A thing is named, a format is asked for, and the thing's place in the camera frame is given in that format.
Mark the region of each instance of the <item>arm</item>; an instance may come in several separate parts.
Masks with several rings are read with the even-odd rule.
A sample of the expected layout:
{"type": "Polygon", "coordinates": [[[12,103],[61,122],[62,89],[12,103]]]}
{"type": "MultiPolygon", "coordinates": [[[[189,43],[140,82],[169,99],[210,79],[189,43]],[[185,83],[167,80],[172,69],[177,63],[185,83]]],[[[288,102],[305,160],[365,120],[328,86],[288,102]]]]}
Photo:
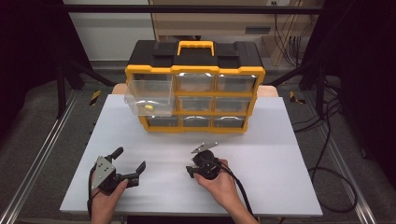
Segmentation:
{"type": "Polygon", "coordinates": [[[230,214],[236,224],[258,224],[239,199],[235,181],[230,175],[221,170],[218,177],[213,180],[207,180],[198,174],[194,174],[194,177],[198,184],[207,189],[213,199],[230,214]]]}
{"type": "Polygon", "coordinates": [[[93,200],[91,224],[111,223],[117,201],[125,191],[127,184],[128,180],[120,182],[117,188],[109,196],[105,195],[99,189],[92,191],[93,200]]]}

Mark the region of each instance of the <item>black cable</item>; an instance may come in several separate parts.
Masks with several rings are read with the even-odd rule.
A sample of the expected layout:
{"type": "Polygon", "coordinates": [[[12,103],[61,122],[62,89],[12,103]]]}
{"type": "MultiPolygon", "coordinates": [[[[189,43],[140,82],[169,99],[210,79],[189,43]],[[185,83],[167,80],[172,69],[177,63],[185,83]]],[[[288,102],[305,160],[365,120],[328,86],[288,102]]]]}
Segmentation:
{"type": "Polygon", "coordinates": [[[335,172],[335,171],[332,170],[332,169],[329,169],[329,168],[326,168],[326,167],[321,167],[321,166],[313,167],[313,168],[308,169],[308,172],[311,172],[311,171],[325,171],[325,172],[328,172],[328,173],[330,173],[330,174],[332,174],[332,175],[335,175],[335,176],[337,176],[337,177],[343,179],[343,180],[350,186],[350,188],[352,189],[353,195],[354,195],[353,204],[352,204],[350,207],[346,208],[346,209],[331,208],[330,206],[326,205],[325,203],[323,203],[323,202],[318,198],[318,202],[319,202],[319,204],[320,204],[321,206],[325,207],[326,209],[328,209],[328,210],[330,210],[330,211],[332,211],[332,212],[336,212],[336,213],[347,213],[347,212],[350,212],[350,211],[352,211],[353,209],[355,209],[356,205],[358,204],[358,196],[357,196],[358,193],[356,192],[356,189],[353,187],[352,183],[350,183],[350,181],[347,180],[346,177],[344,177],[343,175],[338,174],[337,172],[335,172]]]}
{"type": "Polygon", "coordinates": [[[329,82],[329,80],[327,80],[327,77],[324,78],[324,83],[326,84],[326,86],[330,89],[332,89],[335,92],[340,92],[341,88],[334,86],[332,83],[329,82]]]}
{"type": "Polygon", "coordinates": [[[96,195],[98,195],[98,193],[100,193],[100,190],[99,190],[99,191],[97,191],[95,194],[93,194],[93,196],[92,196],[92,200],[93,200],[93,198],[94,198],[96,195]]]}
{"type": "Polygon", "coordinates": [[[291,36],[289,37],[289,41],[288,41],[288,49],[287,49],[287,53],[288,53],[288,58],[289,60],[293,63],[294,66],[297,66],[296,63],[293,62],[293,59],[290,57],[290,46],[292,46],[291,44],[291,36]]]}
{"type": "Polygon", "coordinates": [[[296,44],[297,44],[297,64],[298,64],[298,59],[300,59],[300,48],[301,48],[301,40],[302,40],[302,38],[301,37],[298,37],[298,41],[296,42],[296,44]]]}
{"type": "Polygon", "coordinates": [[[308,119],[308,120],[295,122],[295,123],[292,123],[291,125],[296,125],[296,124],[301,124],[301,123],[307,123],[307,122],[311,121],[312,119],[314,119],[314,118],[316,118],[316,117],[317,117],[317,116],[315,115],[314,117],[312,117],[312,118],[310,118],[310,119],[308,119]]]}
{"type": "Polygon", "coordinates": [[[288,20],[289,20],[291,15],[294,15],[294,14],[289,14],[289,16],[286,18],[285,23],[283,23],[282,28],[280,28],[280,32],[282,33],[283,37],[285,37],[285,34],[283,34],[283,28],[285,28],[285,25],[286,25],[286,23],[288,23],[288,20]]]}
{"type": "MultiPolygon", "coordinates": [[[[331,104],[334,100],[336,100],[337,98],[334,98],[334,99],[332,99],[332,100],[330,100],[330,102],[328,103],[328,105],[329,104],[331,104]]],[[[333,113],[331,112],[331,110],[334,108],[334,107],[336,107],[337,105],[340,105],[339,103],[338,104],[336,104],[336,105],[332,105],[332,107],[330,107],[330,109],[329,109],[329,111],[326,111],[326,114],[332,114],[332,115],[334,115],[336,112],[338,112],[338,110],[337,111],[334,111],[333,113]]],[[[314,125],[315,124],[317,124],[318,122],[320,122],[320,121],[323,121],[322,119],[317,119],[315,122],[313,122],[313,123],[311,123],[310,125],[308,125],[308,126],[306,126],[306,127],[304,127],[304,128],[301,128],[301,129],[298,129],[298,130],[294,130],[294,132],[295,133],[301,133],[301,132],[306,132],[306,131],[308,131],[308,130],[311,130],[310,128],[312,128],[312,127],[314,127],[314,125]]]]}
{"type": "Polygon", "coordinates": [[[326,88],[324,90],[326,92],[328,92],[329,94],[331,94],[332,96],[337,96],[337,93],[331,92],[331,91],[327,90],[326,88]]]}
{"type": "Polygon", "coordinates": [[[314,24],[315,17],[313,15],[309,15],[309,19],[311,20],[311,22],[309,22],[309,24],[304,28],[302,34],[300,35],[300,38],[304,37],[314,24]]]}
{"type": "Polygon", "coordinates": [[[221,162],[221,165],[218,165],[218,164],[215,164],[215,163],[212,162],[212,161],[207,161],[207,160],[202,160],[202,161],[207,162],[207,163],[209,163],[209,164],[211,164],[211,165],[214,165],[214,166],[216,166],[216,167],[219,167],[221,170],[225,171],[225,173],[227,173],[228,175],[230,175],[230,176],[235,180],[236,185],[238,185],[238,188],[241,190],[242,197],[244,198],[245,204],[246,204],[246,206],[247,206],[247,210],[248,210],[249,213],[254,217],[253,211],[251,210],[250,203],[249,203],[249,201],[248,201],[247,193],[245,192],[245,189],[244,189],[244,186],[242,186],[241,181],[240,181],[238,178],[236,178],[236,176],[233,174],[233,171],[231,171],[230,167],[228,167],[226,164],[224,164],[224,163],[222,163],[222,162],[221,162]]]}
{"type": "MultiPolygon", "coordinates": [[[[330,113],[329,118],[331,118],[333,115],[335,115],[335,114],[336,114],[337,112],[339,112],[340,110],[341,110],[341,108],[338,108],[336,111],[330,113]]],[[[320,124],[317,124],[317,125],[311,126],[311,127],[305,127],[305,128],[303,128],[302,130],[297,131],[297,132],[295,132],[295,133],[304,133],[304,132],[308,132],[308,131],[310,131],[310,130],[316,129],[317,127],[321,126],[321,125],[325,122],[325,120],[323,120],[323,119],[319,119],[319,120],[321,120],[321,123],[320,123],[320,124]]]]}
{"type": "Polygon", "coordinates": [[[296,58],[298,56],[297,54],[297,41],[298,41],[298,36],[293,37],[293,55],[296,58]]]}
{"type": "Polygon", "coordinates": [[[297,38],[297,41],[295,41],[295,43],[293,43],[293,44],[294,44],[294,50],[295,50],[296,66],[298,66],[298,61],[300,59],[300,44],[298,42],[298,38],[297,38]]]}
{"type": "Polygon", "coordinates": [[[296,57],[296,46],[295,46],[295,44],[296,44],[296,37],[294,36],[293,37],[293,42],[291,44],[291,52],[292,52],[292,55],[294,56],[294,58],[296,57]]]}
{"type": "Polygon", "coordinates": [[[88,179],[88,201],[87,201],[87,208],[88,208],[88,215],[90,216],[90,220],[91,220],[91,217],[92,217],[92,200],[93,200],[93,197],[95,197],[96,196],[96,194],[95,195],[93,195],[93,197],[92,197],[92,176],[93,176],[93,172],[96,170],[96,163],[93,165],[93,167],[91,168],[91,170],[90,170],[90,176],[89,176],[89,179],[88,179]]]}
{"type": "Polygon", "coordinates": [[[290,64],[293,64],[293,63],[289,60],[289,58],[287,57],[287,55],[285,54],[285,52],[283,51],[283,49],[285,48],[285,45],[283,44],[282,36],[280,36],[280,33],[279,33],[278,29],[277,29],[277,14],[274,14],[274,18],[275,18],[275,31],[274,31],[275,43],[276,43],[277,47],[280,49],[280,52],[282,53],[282,55],[283,55],[283,57],[286,59],[286,61],[287,61],[288,63],[290,63],[290,64]],[[282,48],[281,48],[281,47],[279,46],[279,44],[277,43],[276,33],[277,33],[277,35],[279,35],[280,43],[282,44],[282,48]]]}
{"type": "Polygon", "coordinates": [[[337,98],[334,98],[334,99],[330,100],[330,102],[329,102],[329,103],[327,104],[327,106],[326,106],[326,122],[327,122],[327,125],[328,125],[328,132],[327,132],[327,135],[326,135],[326,141],[325,141],[325,143],[324,143],[324,146],[323,146],[322,150],[320,151],[320,155],[319,155],[319,157],[318,157],[317,163],[315,164],[314,167],[308,169],[308,172],[311,172],[311,171],[313,172],[312,175],[311,175],[311,182],[312,182],[312,185],[314,185],[314,182],[315,182],[315,174],[316,174],[316,171],[317,171],[317,170],[326,171],[326,172],[331,173],[331,174],[333,174],[333,175],[336,175],[337,177],[340,177],[341,179],[343,179],[344,181],[346,181],[346,183],[347,183],[347,184],[350,186],[350,188],[352,189],[352,192],[353,192],[353,195],[354,195],[354,202],[353,202],[353,204],[352,204],[350,207],[348,207],[347,209],[335,209],[335,208],[331,208],[330,206],[324,204],[320,199],[318,199],[320,205],[323,206],[324,208],[326,208],[326,209],[328,209],[328,210],[330,210],[330,211],[336,212],[336,213],[346,213],[346,212],[350,212],[350,211],[352,211],[353,209],[355,209],[356,205],[358,204],[358,194],[357,194],[357,192],[356,192],[356,189],[355,189],[355,188],[353,187],[353,185],[347,180],[346,177],[344,177],[344,176],[338,174],[338,173],[335,172],[334,170],[331,170],[331,169],[329,169],[329,168],[325,168],[325,167],[320,167],[320,166],[319,166],[321,160],[323,159],[324,152],[326,151],[326,147],[327,147],[327,145],[329,144],[330,133],[331,133],[331,131],[332,131],[331,124],[330,124],[330,116],[329,116],[329,115],[330,115],[330,110],[331,110],[333,107],[335,107],[336,105],[339,105],[339,103],[336,104],[336,105],[332,105],[330,108],[329,108],[329,105],[331,104],[332,101],[334,101],[334,100],[336,100],[336,99],[337,99],[337,98]]]}

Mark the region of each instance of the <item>white table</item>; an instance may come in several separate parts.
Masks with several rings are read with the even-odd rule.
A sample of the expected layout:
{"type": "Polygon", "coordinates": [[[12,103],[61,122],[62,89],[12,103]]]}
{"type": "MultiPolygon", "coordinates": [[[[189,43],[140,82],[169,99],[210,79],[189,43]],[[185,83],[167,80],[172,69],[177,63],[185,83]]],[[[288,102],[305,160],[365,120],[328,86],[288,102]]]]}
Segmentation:
{"type": "Polygon", "coordinates": [[[282,98],[259,97],[248,125],[243,134],[147,133],[123,102],[123,95],[108,95],[60,209],[87,214],[93,163],[99,155],[123,147],[124,152],[113,161],[118,174],[134,173],[142,161],[147,168],[140,176],[140,186],[125,190],[117,213],[227,216],[185,168],[192,165],[193,149],[216,141],[219,146],[212,151],[228,160],[256,216],[322,216],[282,98]]]}

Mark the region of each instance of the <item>black curtain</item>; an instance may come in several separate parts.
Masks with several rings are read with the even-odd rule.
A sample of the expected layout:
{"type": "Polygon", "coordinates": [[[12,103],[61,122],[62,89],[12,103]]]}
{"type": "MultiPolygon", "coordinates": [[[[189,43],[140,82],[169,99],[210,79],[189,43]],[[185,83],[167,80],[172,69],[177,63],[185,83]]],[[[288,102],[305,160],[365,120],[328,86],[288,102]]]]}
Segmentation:
{"type": "Polygon", "coordinates": [[[92,69],[69,14],[42,7],[49,3],[63,1],[0,1],[0,136],[23,107],[26,92],[55,80],[60,64],[75,89],[82,80],[67,61],[92,69]]]}
{"type": "MultiPolygon", "coordinates": [[[[341,78],[341,102],[361,146],[396,188],[396,1],[357,0],[328,48],[326,75],[341,78]]],[[[326,28],[318,24],[317,30],[326,28]]],[[[323,35],[316,33],[319,42],[323,35]]]]}

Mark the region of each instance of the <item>white wall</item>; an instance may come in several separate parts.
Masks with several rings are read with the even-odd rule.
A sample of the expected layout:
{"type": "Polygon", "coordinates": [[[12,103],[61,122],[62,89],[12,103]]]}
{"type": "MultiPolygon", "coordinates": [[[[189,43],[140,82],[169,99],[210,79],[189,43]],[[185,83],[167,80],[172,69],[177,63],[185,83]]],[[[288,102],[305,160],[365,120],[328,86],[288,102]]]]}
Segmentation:
{"type": "MultiPolygon", "coordinates": [[[[148,0],[64,0],[65,4],[147,5],[148,0]]],[[[139,39],[155,39],[149,13],[70,13],[90,61],[128,61],[139,39]]]]}

